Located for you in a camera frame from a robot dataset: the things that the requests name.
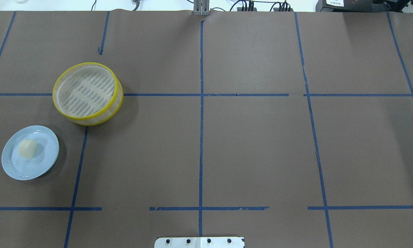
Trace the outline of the white steamed bun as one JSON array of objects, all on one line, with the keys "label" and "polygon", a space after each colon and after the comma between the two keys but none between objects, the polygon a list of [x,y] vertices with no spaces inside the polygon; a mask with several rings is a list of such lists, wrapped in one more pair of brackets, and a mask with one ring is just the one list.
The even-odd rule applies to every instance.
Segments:
[{"label": "white steamed bun", "polygon": [[24,159],[32,159],[36,154],[38,142],[33,139],[24,139],[18,146],[18,155]]}]

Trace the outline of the yellow rimmed bamboo steamer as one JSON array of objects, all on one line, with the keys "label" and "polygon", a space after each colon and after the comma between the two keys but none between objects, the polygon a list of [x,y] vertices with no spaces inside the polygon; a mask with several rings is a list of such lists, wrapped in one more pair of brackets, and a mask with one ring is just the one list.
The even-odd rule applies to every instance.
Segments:
[{"label": "yellow rimmed bamboo steamer", "polygon": [[[56,104],[56,102],[54,100],[54,97],[55,97],[54,90],[56,89],[56,86],[58,85],[59,80],[67,72],[69,72],[70,70],[72,70],[72,69],[74,69],[78,66],[81,66],[81,65],[99,65],[99,66],[102,66],[102,67],[108,69],[109,72],[111,72],[112,75],[115,78],[116,86],[115,86],[115,93],[114,93],[112,99],[101,111],[99,111],[95,114],[92,114],[90,116],[87,116],[87,117],[75,118],[75,117],[72,117],[72,116],[65,115],[64,113],[62,113],[59,110],[59,107],[58,107],[58,105]],[[95,125],[99,125],[99,124],[102,124],[102,123],[108,121],[109,119],[111,119],[118,112],[118,110],[120,109],[120,107],[122,105],[122,102],[123,102],[124,92],[123,92],[123,88],[122,88],[122,85],[121,85],[120,81],[117,79],[116,75],[114,74],[114,72],[110,68],[108,68],[107,66],[105,66],[101,63],[85,62],[85,63],[79,63],[75,66],[72,66],[69,69],[67,69],[65,72],[63,72],[63,74],[55,82],[52,97],[53,97],[54,106],[61,115],[63,115],[64,117],[66,117],[67,119],[72,121],[73,123],[76,123],[76,124],[81,125],[81,126],[95,126]]]}]

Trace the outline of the white mesh steamer liner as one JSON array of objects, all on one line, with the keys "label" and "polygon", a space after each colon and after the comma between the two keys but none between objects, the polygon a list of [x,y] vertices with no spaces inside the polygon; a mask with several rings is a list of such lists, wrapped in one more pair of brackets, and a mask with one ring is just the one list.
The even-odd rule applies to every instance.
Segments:
[{"label": "white mesh steamer liner", "polygon": [[115,78],[99,65],[81,65],[67,72],[54,90],[59,110],[75,118],[101,111],[115,93]]}]

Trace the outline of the brown paper table cover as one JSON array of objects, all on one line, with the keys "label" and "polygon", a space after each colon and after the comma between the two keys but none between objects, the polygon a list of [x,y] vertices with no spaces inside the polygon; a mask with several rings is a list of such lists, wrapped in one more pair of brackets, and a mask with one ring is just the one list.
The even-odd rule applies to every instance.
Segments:
[{"label": "brown paper table cover", "polygon": [[[110,68],[108,121],[55,108],[58,78]],[[59,141],[5,173],[19,130]],[[413,14],[0,12],[0,248],[413,248]]]}]

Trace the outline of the black device with label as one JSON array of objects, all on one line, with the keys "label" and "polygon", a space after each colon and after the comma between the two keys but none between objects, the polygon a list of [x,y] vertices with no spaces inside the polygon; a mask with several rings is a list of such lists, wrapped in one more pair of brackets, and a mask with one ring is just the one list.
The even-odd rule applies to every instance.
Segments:
[{"label": "black device with label", "polygon": [[383,4],[373,0],[319,0],[315,6],[315,12],[361,12],[378,13],[385,12]]}]

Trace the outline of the light blue plate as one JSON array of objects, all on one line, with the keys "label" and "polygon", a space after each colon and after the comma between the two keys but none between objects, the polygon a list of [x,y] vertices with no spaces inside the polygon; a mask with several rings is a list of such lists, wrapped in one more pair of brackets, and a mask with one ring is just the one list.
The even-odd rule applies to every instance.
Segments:
[{"label": "light blue plate", "polygon": [[[18,146],[24,139],[36,140],[38,147],[32,159],[18,155]],[[34,125],[16,132],[5,144],[1,163],[5,173],[13,179],[35,179],[50,170],[59,156],[59,141],[55,133],[45,126]]]}]

